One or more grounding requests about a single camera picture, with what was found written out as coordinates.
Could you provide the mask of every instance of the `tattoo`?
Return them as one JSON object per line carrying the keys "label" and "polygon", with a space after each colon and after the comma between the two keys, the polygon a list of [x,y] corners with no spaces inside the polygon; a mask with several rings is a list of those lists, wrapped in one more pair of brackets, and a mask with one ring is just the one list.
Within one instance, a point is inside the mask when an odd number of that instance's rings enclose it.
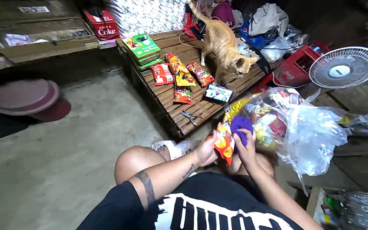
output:
{"label": "tattoo", "polygon": [[146,191],[147,205],[150,205],[151,202],[156,200],[156,197],[154,196],[153,184],[151,183],[150,176],[148,176],[148,174],[145,171],[140,171],[136,173],[136,175],[134,176],[137,177],[139,180],[141,180],[141,182],[143,183],[144,190]]}
{"label": "tattoo", "polygon": [[186,172],[186,174],[183,176],[183,179],[187,179],[191,173],[193,173],[196,170],[196,166],[194,164],[191,164],[190,169]]}

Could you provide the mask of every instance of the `magenta cloth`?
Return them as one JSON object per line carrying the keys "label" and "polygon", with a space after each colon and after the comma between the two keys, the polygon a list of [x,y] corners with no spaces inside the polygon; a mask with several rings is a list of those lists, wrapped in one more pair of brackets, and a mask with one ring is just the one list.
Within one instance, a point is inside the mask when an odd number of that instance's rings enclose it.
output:
{"label": "magenta cloth", "polygon": [[235,25],[234,14],[232,13],[228,0],[215,7],[214,10],[212,10],[211,16],[219,18],[224,23],[228,22],[230,28]]}
{"label": "magenta cloth", "polygon": [[248,144],[248,140],[247,137],[245,136],[245,134],[243,132],[238,131],[238,129],[240,128],[245,128],[248,129],[249,131],[251,131],[253,133],[253,127],[252,127],[252,123],[248,118],[244,118],[241,116],[235,116],[232,119],[232,123],[231,123],[231,132],[232,135],[234,133],[236,133],[238,135],[238,137],[241,139],[242,144],[244,146],[246,146]]}

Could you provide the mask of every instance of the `white fan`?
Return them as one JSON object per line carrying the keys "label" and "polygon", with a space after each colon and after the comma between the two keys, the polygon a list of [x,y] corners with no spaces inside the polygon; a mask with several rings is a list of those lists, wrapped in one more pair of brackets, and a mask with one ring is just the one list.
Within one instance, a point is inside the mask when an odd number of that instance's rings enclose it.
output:
{"label": "white fan", "polygon": [[360,85],[368,80],[368,48],[345,47],[322,55],[310,67],[309,78],[331,89]]}

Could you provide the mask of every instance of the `maroon plastic stool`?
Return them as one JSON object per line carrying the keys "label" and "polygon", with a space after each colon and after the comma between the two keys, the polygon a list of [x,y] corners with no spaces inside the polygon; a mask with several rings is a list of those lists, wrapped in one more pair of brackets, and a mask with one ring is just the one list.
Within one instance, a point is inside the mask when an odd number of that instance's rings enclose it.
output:
{"label": "maroon plastic stool", "polygon": [[11,116],[28,115],[44,122],[64,118],[70,103],[60,97],[59,86],[53,81],[22,80],[0,86],[0,113]]}

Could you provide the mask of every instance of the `hand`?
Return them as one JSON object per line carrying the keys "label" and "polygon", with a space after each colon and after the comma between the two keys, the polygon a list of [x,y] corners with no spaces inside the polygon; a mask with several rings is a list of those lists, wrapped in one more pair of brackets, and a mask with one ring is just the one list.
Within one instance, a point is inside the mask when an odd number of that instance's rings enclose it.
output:
{"label": "hand", "polygon": [[201,145],[194,151],[194,154],[198,159],[198,166],[203,167],[211,164],[218,158],[214,151],[214,143],[217,141],[217,130],[213,131],[212,137],[205,140]]}
{"label": "hand", "polygon": [[238,148],[238,154],[242,161],[242,163],[245,164],[258,164],[256,161],[256,153],[255,153],[255,140],[256,140],[256,134],[255,131],[253,134],[248,129],[240,128],[238,131],[243,132],[247,136],[248,144],[244,146],[242,144],[241,138],[234,133],[234,140],[235,145]]}

